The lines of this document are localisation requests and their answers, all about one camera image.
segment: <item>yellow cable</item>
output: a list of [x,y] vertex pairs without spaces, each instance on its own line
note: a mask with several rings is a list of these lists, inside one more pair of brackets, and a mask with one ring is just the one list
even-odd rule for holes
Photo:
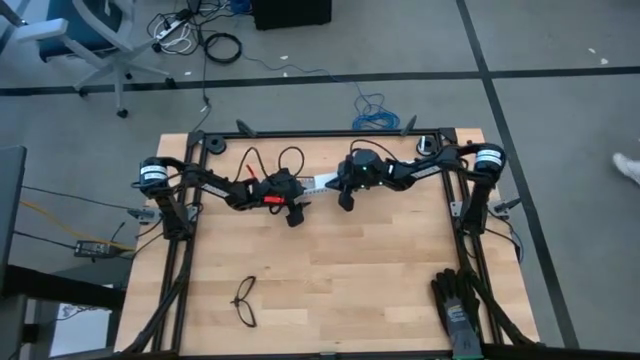
[[32,204],[26,201],[20,201],[21,205],[24,205],[28,208],[31,208],[37,212],[39,212],[40,214],[44,215],[47,219],[49,219],[49,221],[51,221],[52,223],[56,224],[57,226],[59,226],[62,230],[68,232],[69,234],[73,235],[74,237],[78,238],[78,239],[88,239],[91,241],[95,241],[97,243],[100,244],[105,244],[105,245],[111,245],[113,247],[116,247],[118,249],[122,249],[125,251],[135,251],[136,249],[126,246],[126,245],[122,245],[122,244],[118,244],[118,243],[114,243],[111,241],[107,241],[107,240],[102,240],[102,239],[98,239],[95,238],[91,235],[87,235],[87,234],[83,234],[81,232],[77,232],[75,230],[73,230],[72,228],[70,228],[69,226],[65,225],[62,221],[58,220],[58,218],[56,218],[55,216],[53,216],[51,213],[49,213],[47,210],[41,208],[40,206],[36,205],[36,204]]

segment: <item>chair wheel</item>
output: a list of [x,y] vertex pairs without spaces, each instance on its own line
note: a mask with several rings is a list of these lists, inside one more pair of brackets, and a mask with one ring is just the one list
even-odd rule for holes
[[164,83],[167,84],[169,89],[177,89],[178,85],[176,85],[176,81],[173,78],[166,78]]

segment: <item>red part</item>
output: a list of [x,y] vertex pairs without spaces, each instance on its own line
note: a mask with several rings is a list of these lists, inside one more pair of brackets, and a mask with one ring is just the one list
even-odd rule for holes
[[264,203],[265,204],[275,204],[275,205],[282,205],[284,204],[284,199],[278,196],[265,196],[264,197]]
[[249,166],[249,164],[246,165],[247,166],[247,170],[249,170],[249,173],[251,174],[252,178],[256,178],[256,174],[253,172],[253,169],[251,169],[251,166]]

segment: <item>black floor stripe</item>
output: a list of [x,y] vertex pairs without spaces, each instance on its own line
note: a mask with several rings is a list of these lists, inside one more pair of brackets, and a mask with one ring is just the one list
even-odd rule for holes
[[572,77],[629,74],[640,74],[640,66],[580,69],[502,70],[489,72],[489,76],[493,79],[526,79],[539,77]]
[[[31,0],[22,0],[18,7],[14,9],[16,14],[20,16],[24,15],[24,11],[27,9],[27,6],[29,6],[29,2],[31,2]],[[9,43],[9,39],[11,39],[11,35],[13,35],[15,29],[16,28],[11,25],[11,23],[8,23],[7,28],[4,30],[4,33],[2,33],[2,36],[0,36],[0,55],[2,55],[4,48],[7,47],[7,43]]]
[[[359,83],[376,81],[410,81],[410,80],[480,80],[489,79],[527,79],[547,77],[575,77],[575,76],[604,76],[640,74],[640,66],[610,67],[610,68],[581,68],[581,69],[543,69],[543,70],[499,70],[486,71],[443,71],[443,72],[408,72],[408,73],[378,73],[378,74],[346,74],[336,78],[344,82]],[[202,88],[202,81],[178,81],[179,90]],[[330,84],[335,80],[329,76],[300,76],[253,79],[207,80],[205,88],[233,88],[278,85],[307,85]],[[86,86],[88,93],[113,92],[113,85]],[[168,88],[164,82],[125,84],[124,91],[161,91],[174,90]],[[24,88],[0,88],[0,96],[32,96],[73,94],[76,91],[71,86],[39,86]]]
[[[379,73],[379,74],[348,74],[337,75],[336,79],[342,82],[375,82],[375,81],[405,81],[405,80],[469,80],[480,79],[477,71],[459,72],[412,72],[412,73]],[[300,76],[300,77],[276,77],[276,78],[256,78],[256,79],[230,79],[230,80],[207,80],[204,86],[210,88],[230,88],[230,87],[254,87],[254,86],[275,86],[275,85],[304,85],[304,84],[331,84],[336,83],[330,76]],[[202,81],[181,81],[176,82],[178,89],[190,90],[202,88]],[[113,85],[91,85],[85,86],[88,93],[112,92]],[[173,90],[168,88],[164,82],[126,84],[124,91],[158,91]],[[30,96],[30,95],[53,95],[53,94],[73,94],[76,91],[71,86],[51,86],[51,87],[29,87],[29,88],[5,88],[0,89],[0,96]]]
[[500,138],[502,139],[504,149],[509,159],[509,164],[518,193],[522,199],[522,206],[527,217],[527,222],[529,223],[529,230],[531,231],[531,237],[536,249],[538,261],[542,268],[542,276],[544,277],[549,297],[551,298],[551,305],[553,306],[553,311],[558,322],[562,340],[564,341],[565,347],[577,349],[579,348],[578,338],[569,315],[567,303],[565,302],[564,295],[562,294],[562,289],[560,288],[560,281],[558,280],[558,275],[556,274],[556,270],[551,259],[549,247],[547,246],[547,242],[542,231],[538,211],[536,210],[533,202],[533,197],[531,196],[529,185],[527,184],[527,180],[524,176],[524,171],[522,169],[520,159],[518,158],[516,147],[513,142],[513,138],[511,137],[511,132],[509,131],[509,126],[507,125],[507,121],[504,117],[500,101],[498,100],[498,94],[496,93],[493,81],[491,80],[484,55],[482,54],[480,41],[478,40],[478,36],[473,27],[469,9],[467,8],[465,0],[456,0],[456,2],[458,4],[458,10],[460,11],[460,16],[462,17],[467,37],[469,38],[473,56],[476,60],[476,64],[478,65],[478,70],[482,75],[482,84],[484,85],[484,89],[487,93],[489,105],[491,106],[491,111],[493,113],[496,126],[498,127]]

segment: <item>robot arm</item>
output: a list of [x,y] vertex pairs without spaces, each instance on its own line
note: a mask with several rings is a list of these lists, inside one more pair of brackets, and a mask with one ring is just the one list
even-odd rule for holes
[[[475,154],[473,170],[468,170],[463,156]],[[370,149],[355,149],[338,166],[337,177],[326,187],[340,191],[338,204],[346,211],[353,210],[352,193],[374,186],[386,186],[394,191],[404,191],[420,180],[441,171],[456,171],[473,181],[471,197],[463,204],[462,228],[482,234],[486,221],[489,194],[498,182],[506,164],[504,150],[494,144],[468,146],[447,145],[440,151],[414,162],[396,159],[383,161]]]
[[[174,176],[182,176],[176,186],[169,185],[169,167],[178,171]],[[238,211],[256,207],[287,207],[289,226],[294,227],[304,221],[303,204],[295,202],[295,199],[302,195],[304,188],[286,168],[278,170],[263,181],[256,178],[230,181],[197,164],[187,164],[170,157],[151,157],[140,164],[140,180],[136,187],[158,204],[163,215],[164,236],[167,239],[189,239],[193,236],[187,209],[174,197],[174,193],[180,188],[201,188],[223,199],[229,207]]]

